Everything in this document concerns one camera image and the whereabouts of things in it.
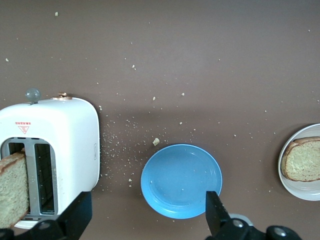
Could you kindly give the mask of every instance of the white toaster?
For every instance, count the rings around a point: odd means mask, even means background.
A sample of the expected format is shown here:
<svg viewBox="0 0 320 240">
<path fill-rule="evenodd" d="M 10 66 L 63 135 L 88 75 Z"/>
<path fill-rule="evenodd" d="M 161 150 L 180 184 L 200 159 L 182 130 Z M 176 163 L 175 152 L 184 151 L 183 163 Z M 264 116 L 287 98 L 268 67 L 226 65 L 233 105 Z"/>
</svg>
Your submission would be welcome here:
<svg viewBox="0 0 320 240">
<path fill-rule="evenodd" d="M 24 148 L 29 213 L 15 227 L 56 219 L 100 170 L 99 120 L 87 101 L 60 94 L 0 110 L 0 159 Z"/>
</svg>

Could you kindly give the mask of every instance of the toaster logo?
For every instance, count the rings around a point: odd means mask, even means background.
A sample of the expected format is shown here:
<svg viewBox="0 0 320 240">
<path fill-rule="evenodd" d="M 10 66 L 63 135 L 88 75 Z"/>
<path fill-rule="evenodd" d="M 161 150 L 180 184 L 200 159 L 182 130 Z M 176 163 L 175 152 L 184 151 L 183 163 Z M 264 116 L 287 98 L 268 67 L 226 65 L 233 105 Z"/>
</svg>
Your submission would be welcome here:
<svg viewBox="0 0 320 240">
<path fill-rule="evenodd" d="M 23 132 L 23 134 L 26 134 L 29 130 L 29 125 L 31 125 L 31 122 L 28 121 L 16 121 L 16 125 L 18 125 L 18 128 Z"/>
</svg>

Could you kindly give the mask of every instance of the blue plate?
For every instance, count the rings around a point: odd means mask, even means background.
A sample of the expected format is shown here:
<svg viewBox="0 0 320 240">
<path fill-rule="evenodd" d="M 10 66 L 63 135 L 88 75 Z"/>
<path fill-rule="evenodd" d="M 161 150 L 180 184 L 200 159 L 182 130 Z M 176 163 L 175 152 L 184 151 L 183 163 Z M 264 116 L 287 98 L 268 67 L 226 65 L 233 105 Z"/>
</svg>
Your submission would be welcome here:
<svg viewBox="0 0 320 240">
<path fill-rule="evenodd" d="M 146 202 L 158 213 L 173 219 L 196 217 L 206 210 L 206 191 L 222 188 L 216 160 L 205 150 L 176 144 L 156 152 L 146 163 L 141 189 Z"/>
</svg>

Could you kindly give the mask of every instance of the bread slice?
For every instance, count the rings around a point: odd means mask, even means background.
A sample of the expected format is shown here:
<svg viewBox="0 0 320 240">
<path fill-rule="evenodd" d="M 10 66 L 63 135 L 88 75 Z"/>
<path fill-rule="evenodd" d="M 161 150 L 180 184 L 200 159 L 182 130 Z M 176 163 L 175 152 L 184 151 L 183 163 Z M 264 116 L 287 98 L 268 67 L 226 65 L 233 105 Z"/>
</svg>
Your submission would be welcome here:
<svg viewBox="0 0 320 240">
<path fill-rule="evenodd" d="M 305 137 L 291 142 L 282 157 L 281 172 L 291 181 L 320 180 L 320 137 Z"/>
<path fill-rule="evenodd" d="M 21 151 L 0 160 L 0 229 L 13 227 L 28 211 L 26 155 Z"/>
</svg>

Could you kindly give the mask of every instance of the gray knob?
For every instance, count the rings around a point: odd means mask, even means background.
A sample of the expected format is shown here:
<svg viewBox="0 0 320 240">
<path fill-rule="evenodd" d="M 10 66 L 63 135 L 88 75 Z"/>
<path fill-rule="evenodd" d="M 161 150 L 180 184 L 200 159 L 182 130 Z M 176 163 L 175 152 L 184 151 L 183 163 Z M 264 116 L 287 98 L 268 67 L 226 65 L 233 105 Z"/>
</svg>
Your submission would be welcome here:
<svg viewBox="0 0 320 240">
<path fill-rule="evenodd" d="M 25 96 L 28 101 L 31 102 L 31 105 L 37 104 L 41 99 L 41 92 L 39 91 L 39 89 L 32 87 L 25 92 Z"/>
</svg>

